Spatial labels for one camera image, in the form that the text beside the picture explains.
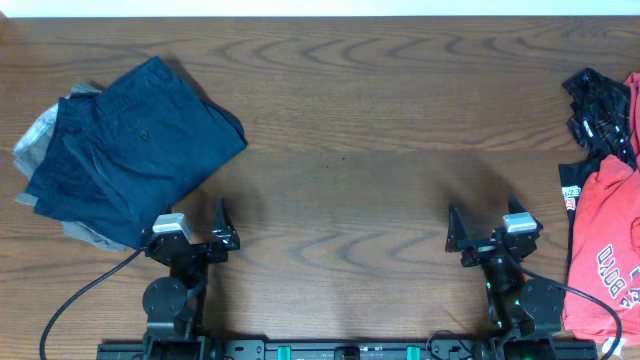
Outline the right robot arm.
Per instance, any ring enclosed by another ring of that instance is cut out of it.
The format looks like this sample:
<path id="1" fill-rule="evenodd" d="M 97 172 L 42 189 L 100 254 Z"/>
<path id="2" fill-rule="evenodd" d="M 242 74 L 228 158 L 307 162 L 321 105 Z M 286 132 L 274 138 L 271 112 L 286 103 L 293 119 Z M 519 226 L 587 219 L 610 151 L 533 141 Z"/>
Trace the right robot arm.
<path id="1" fill-rule="evenodd" d="M 527 275 L 522 260 L 537 250 L 543 225 L 515 197 L 490 236 L 473 240 L 458 208 L 448 210 L 445 251 L 461 255 L 465 268 L 485 277 L 490 322 L 495 329 L 469 348 L 473 359 L 555 359 L 552 335 L 561 329 L 563 292 L 550 281 Z"/>

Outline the red printed t-shirt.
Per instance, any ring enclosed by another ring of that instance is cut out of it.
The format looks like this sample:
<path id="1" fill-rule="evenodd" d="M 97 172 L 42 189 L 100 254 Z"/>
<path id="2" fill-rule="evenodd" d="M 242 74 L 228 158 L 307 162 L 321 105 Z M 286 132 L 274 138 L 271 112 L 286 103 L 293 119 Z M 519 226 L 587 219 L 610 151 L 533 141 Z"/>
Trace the red printed t-shirt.
<path id="1" fill-rule="evenodd" d="M 587 178 L 577 205 L 569 286 L 593 296 L 565 297 L 563 322 L 581 339 L 604 347 L 615 339 L 639 343 L 639 76 L 620 82 L 631 90 L 629 121 L 637 168 L 613 155 Z"/>

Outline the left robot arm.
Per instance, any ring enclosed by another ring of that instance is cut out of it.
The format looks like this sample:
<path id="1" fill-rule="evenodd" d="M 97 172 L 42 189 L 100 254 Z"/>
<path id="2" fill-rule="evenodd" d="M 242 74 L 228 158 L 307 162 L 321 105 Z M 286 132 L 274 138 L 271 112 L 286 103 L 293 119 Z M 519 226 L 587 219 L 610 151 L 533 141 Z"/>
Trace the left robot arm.
<path id="1" fill-rule="evenodd" d="M 169 274 L 151 282 L 142 306 L 147 314 L 144 359 L 223 359 L 222 342 L 203 327 L 208 268 L 224 263 L 240 249 L 240 238 L 222 197 L 217 199 L 213 238 L 191 241 L 193 231 L 182 213 L 159 216 L 145 234 L 141 250 L 167 266 Z"/>

